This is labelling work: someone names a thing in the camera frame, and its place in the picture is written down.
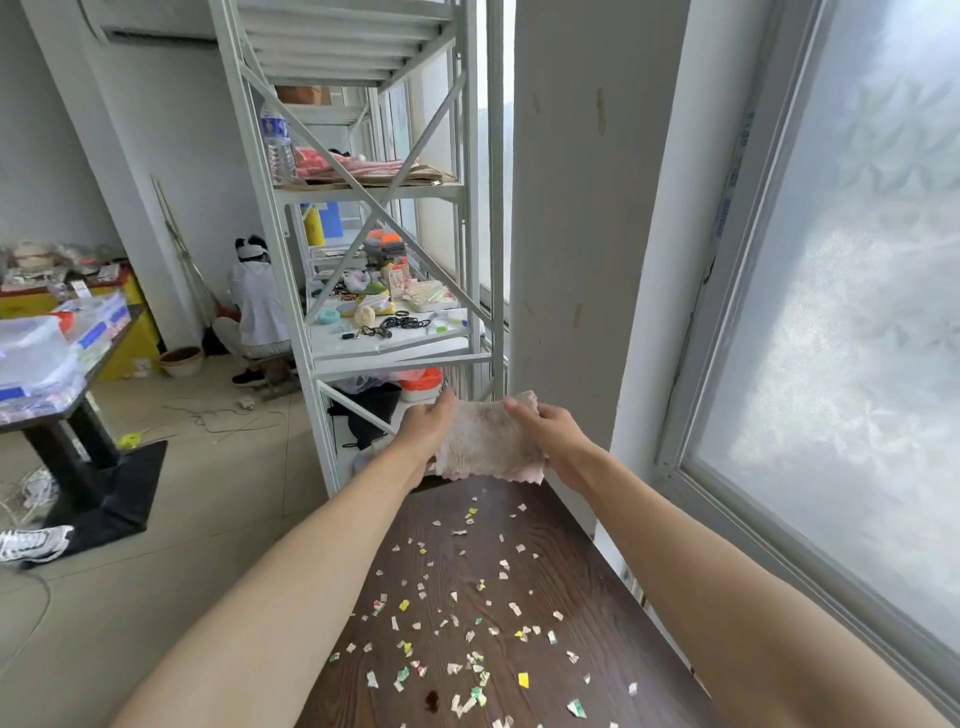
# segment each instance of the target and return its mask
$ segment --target towel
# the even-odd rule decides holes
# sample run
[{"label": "towel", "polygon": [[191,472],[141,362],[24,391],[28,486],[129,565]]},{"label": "towel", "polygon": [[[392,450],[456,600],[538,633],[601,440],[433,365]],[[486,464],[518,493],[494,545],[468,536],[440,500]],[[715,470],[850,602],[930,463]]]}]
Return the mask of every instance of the towel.
[{"label": "towel", "polygon": [[[537,412],[537,395],[523,392],[515,399]],[[492,475],[528,483],[543,481],[543,452],[514,419],[503,401],[461,401],[453,426],[437,453],[437,474],[456,480]]]}]

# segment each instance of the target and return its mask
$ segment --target hand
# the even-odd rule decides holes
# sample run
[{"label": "hand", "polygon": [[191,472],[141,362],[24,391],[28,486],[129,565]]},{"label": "hand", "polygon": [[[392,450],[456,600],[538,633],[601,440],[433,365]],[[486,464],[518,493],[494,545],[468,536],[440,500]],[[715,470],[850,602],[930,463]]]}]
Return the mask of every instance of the hand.
[{"label": "hand", "polygon": [[547,467],[556,471],[566,485],[583,493],[588,484],[582,466],[592,454],[604,451],[590,441],[573,416],[562,407],[543,402],[538,404],[538,415],[513,397],[504,398],[503,406],[543,450]]},{"label": "hand", "polygon": [[435,403],[410,407],[403,413],[403,422],[391,447],[406,449],[426,466],[444,443],[458,404],[457,395],[447,387]]}]

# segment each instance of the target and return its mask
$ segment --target person in white clothing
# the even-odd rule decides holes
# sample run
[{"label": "person in white clothing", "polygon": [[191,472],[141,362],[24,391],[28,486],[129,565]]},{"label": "person in white clothing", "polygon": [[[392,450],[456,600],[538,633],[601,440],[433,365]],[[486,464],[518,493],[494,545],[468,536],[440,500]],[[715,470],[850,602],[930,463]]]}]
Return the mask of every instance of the person in white clothing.
[{"label": "person in white clothing", "polygon": [[228,352],[247,363],[246,371],[235,376],[233,383],[255,387],[266,383],[256,361],[289,353],[290,333],[267,244],[257,235],[247,240],[238,238],[236,252],[239,259],[230,271],[229,286],[230,296],[240,309],[240,321],[221,316],[214,320],[213,331]]}]

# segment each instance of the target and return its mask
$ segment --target black shoe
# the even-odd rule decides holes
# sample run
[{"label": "black shoe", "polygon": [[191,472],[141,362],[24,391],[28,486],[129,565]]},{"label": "black shoe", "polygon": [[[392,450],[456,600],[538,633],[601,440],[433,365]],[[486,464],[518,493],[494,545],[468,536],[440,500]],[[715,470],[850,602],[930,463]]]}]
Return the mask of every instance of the black shoe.
[{"label": "black shoe", "polygon": [[260,387],[267,383],[267,378],[263,372],[247,369],[242,375],[235,376],[232,381],[238,387]]}]

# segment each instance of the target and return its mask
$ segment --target sneaker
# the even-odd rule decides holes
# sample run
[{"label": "sneaker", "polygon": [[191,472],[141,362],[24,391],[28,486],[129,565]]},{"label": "sneaker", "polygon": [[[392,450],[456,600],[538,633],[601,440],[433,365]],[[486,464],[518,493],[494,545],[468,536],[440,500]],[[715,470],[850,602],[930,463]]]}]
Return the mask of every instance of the sneaker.
[{"label": "sneaker", "polygon": [[233,383],[238,387],[259,387],[267,383],[267,378],[263,372],[247,369],[242,375],[235,376]]},{"label": "sneaker", "polygon": [[70,545],[73,530],[72,525],[55,525],[34,531],[0,531],[0,563],[53,561]]}]

